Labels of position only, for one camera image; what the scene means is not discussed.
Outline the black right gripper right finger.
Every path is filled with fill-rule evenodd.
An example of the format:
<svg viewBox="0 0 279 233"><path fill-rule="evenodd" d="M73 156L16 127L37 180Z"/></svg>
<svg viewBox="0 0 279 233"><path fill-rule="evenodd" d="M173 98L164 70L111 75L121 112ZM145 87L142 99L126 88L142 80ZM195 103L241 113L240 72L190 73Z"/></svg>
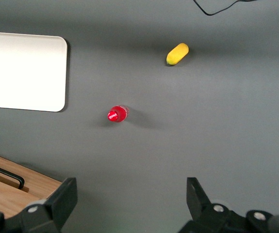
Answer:
<svg viewBox="0 0 279 233"><path fill-rule="evenodd" d="M186 203L192 219L180 233L244 233L245 218L220 203L212 203L197 178L186 183Z"/></svg>

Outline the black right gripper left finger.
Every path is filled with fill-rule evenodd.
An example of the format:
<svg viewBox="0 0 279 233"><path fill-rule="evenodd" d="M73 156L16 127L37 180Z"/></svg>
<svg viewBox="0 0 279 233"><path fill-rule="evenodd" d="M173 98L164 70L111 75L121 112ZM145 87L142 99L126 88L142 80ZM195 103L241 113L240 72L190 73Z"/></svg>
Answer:
<svg viewBox="0 0 279 233"><path fill-rule="evenodd" d="M67 178L47 199L27 205L11 218L11 232L60 233L77 201L77 180Z"/></svg>

